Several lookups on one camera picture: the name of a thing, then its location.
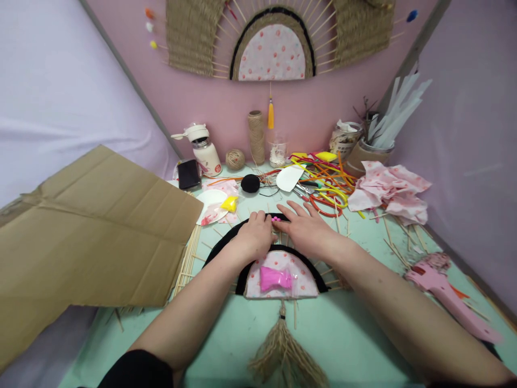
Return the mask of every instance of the scissors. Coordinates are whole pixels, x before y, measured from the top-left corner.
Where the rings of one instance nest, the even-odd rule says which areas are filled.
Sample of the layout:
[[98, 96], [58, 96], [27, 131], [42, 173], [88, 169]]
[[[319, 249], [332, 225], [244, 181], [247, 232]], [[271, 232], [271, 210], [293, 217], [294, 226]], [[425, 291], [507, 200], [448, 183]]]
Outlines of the scissors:
[[[322, 196], [322, 198], [317, 197], [315, 195], [316, 191], [320, 192], [319, 194]], [[332, 192], [336, 193], [336, 195], [339, 196], [343, 200], [343, 204], [341, 204], [340, 201], [337, 199], [336, 199], [336, 201], [334, 201], [327, 195], [323, 194], [322, 191], [327, 191], [327, 193], [332, 191]], [[328, 189], [328, 190], [327, 189], [309, 189], [309, 188], [302, 187], [300, 184], [297, 184], [294, 188], [294, 192], [296, 194], [298, 194], [301, 197], [301, 199], [303, 199], [304, 201], [310, 202], [312, 204], [312, 206], [314, 206], [314, 208], [319, 213], [321, 213], [322, 215], [324, 215], [326, 217], [339, 217], [340, 215], [343, 214], [343, 208], [348, 205], [346, 197], [343, 195], [343, 193], [341, 193], [337, 190], [334, 190], [334, 189]], [[320, 207], [316, 204], [316, 202], [319, 202], [319, 203], [329, 206], [329, 207], [334, 207], [334, 204], [336, 204], [336, 209], [338, 209], [338, 213], [334, 214], [334, 213], [324, 212], [323, 210], [320, 209]]]

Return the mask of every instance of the black felt strip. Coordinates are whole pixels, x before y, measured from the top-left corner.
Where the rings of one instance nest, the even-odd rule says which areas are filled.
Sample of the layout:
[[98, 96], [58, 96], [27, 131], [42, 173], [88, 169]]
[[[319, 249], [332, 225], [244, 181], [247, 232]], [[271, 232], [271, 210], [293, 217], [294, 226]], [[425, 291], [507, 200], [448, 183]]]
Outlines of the black felt strip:
[[[284, 214], [282, 214], [282, 213], [267, 213], [266, 216], [268, 214], [270, 214], [272, 218], [278, 217], [282, 221], [289, 221], [287, 219], [287, 217], [284, 216]], [[203, 268], [209, 262], [211, 262], [212, 259], [219, 254], [219, 252], [221, 252], [221, 250], [226, 246], [226, 244], [228, 244], [231, 241], [231, 239], [233, 239], [237, 235], [237, 233], [239, 232], [239, 229], [246, 222], [248, 222], [248, 220], [245, 220], [245, 221], [241, 222], [240, 224], [235, 225], [233, 228], [231, 228], [228, 231], [228, 233], [225, 234], [225, 236], [222, 239], [219, 240], [219, 242], [217, 244], [215, 244], [214, 248], [212, 249], [212, 251], [208, 255], [208, 258], [206, 259], [206, 262], [205, 262], [205, 265], [203, 265]], [[311, 272], [312, 277], [314, 278], [314, 281], [316, 282], [316, 286], [318, 287], [319, 292], [324, 293], [324, 292], [328, 291], [325, 281], [323, 280], [322, 276], [319, 274], [318, 270], [314, 267], [314, 265], [312, 265], [312, 263], [309, 261], [308, 258], [306, 258], [304, 255], [299, 253], [296, 249], [293, 249], [293, 248], [285, 246], [285, 245], [271, 244], [271, 246], [269, 247], [269, 252], [274, 252], [274, 251], [285, 251], [285, 252], [288, 252], [288, 253], [296, 256], [297, 258], [299, 258], [302, 261], [302, 263], [305, 264], [307, 266], [307, 268], [309, 269], [309, 271]], [[253, 265], [253, 262], [248, 264], [239, 274], [239, 279], [237, 280], [237, 287], [235, 289], [236, 295], [244, 295], [244, 291], [246, 290], [246, 282], [248, 280], [249, 270], [251, 269], [252, 265]]]
[[239, 37], [239, 40], [237, 41], [237, 44], [235, 45], [235, 50], [234, 50], [233, 55], [232, 55], [232, 65], [230, 66], [229, 78], [233, 79], [233, 67], [235, 66], [235, 61], [236, 61], [236, 57], [237, 57], [237, 51], [239, 50], [239, 46], [242, 43], [242, 40], [244, 38], [244, 34], [246, 34], [246, 31], [248, 31], [249, 28], [257, 20], [259, 20], [261, 17], [263, 17], [265, 15], [268, 15], [270, 13], [283, 13], [284, 15], [292, 17], [294, 20], [296, 20], [300, 24], [300, 26], [302, 27], [302, 30], [303, 30], [303, 35], [305, 37], [305, 40], [307, 41], [307, 44], [309, 45], [309, 51], [311, 52], [312, 76], [315, 77], [316, 76], [316, 61], [314, 59], [314, 49], [312, 48], [311, 38], [309, 36], [309, 32], [308, 32], [307, 28], [305, 27], [305, 23], [300, 18], [300, 16], [295, 14], [293, 11], [290, 11], [287, 8], [284, 8], [284, 7], [281, 7], [281, 6], [274, 6], [274, 7], [267, 8], [267, 9], [263, 10], [262, 12], [257, 13], [255, 15], [255, 17], [248, 22], [246, 27], [244, 27], [244, 31], [242, 31], [241, 36]]

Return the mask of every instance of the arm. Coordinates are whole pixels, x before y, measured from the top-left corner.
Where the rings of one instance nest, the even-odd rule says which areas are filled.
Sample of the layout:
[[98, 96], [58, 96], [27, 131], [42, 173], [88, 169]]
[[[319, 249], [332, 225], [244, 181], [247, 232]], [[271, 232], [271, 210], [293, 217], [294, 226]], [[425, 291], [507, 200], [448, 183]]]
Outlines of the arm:
[[339, 235], [318, 212], [295, 202], [278, 205], [291, 223], [275, 222], [308, 257], [323, 260], [350, 283], [404, 358], [428, 382], [503, 384], [515, 376], [447, 312], [369, 255]]
[[276, 239], [271, 216], [253, 212], [231, 242], [165, 307], [129, 350], [143, 349], [169, 364], [174, 385], [193, 361], [241, 270]]

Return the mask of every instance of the white paper plate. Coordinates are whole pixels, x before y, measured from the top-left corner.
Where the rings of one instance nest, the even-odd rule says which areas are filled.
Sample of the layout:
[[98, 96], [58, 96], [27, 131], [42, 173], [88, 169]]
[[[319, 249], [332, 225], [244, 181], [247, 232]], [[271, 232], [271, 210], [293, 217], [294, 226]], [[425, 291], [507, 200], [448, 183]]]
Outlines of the white paper plate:
[[[213, 204], [219, 203], [222, 204], [228, 196], [224, 191], [221, 190], [208, 190], [202, 192], [200, 195], [196, 197], [198, 200], [203, 202], [203, 210], [201, 210], [201, 215], [199, 216], [198, 220], [196, 221], [196, 224], [201, 225], [201, 220], [203, 219], [203, 216], [206, 212], [206, 209]], [[219, 214], [218, 217], [216, 217], [212, 222], [217, 222], [221, 218], [223, 218], [226, 214], [228, 214], [228, 210], [223, 210], [221, 214]]]
[[303, 169], [300, 166], [292, 165], [286, 167], [278, 173], [276, 185], [280, 190], [290, 192], [295, 188], [302, 175]]

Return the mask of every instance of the hand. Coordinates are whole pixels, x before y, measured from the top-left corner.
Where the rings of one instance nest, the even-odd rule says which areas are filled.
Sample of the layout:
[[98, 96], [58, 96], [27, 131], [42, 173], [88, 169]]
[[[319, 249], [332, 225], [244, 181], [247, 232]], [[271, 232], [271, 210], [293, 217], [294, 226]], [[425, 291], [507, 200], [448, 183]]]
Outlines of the hand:
[[266, 213], [261, 210], [251, 213], [248, 222], [241, 226], [230, 245], [242, 256], [246, 265], [266, 255], [277, 239], [273, 234], [271, 216], [266, 217]]
[[273, 225], [287, 233], [295, 244], [295, 249], [306, 257], [326, 261], [342, 251], [344, 245], [351, 241], [330, 228], [312, 205], [304, 203], [305, 210], [296, 202], [287, 201], [287, 204], [296, 214], [283, 205], [277, 207], [291, 223], [275, 221]]

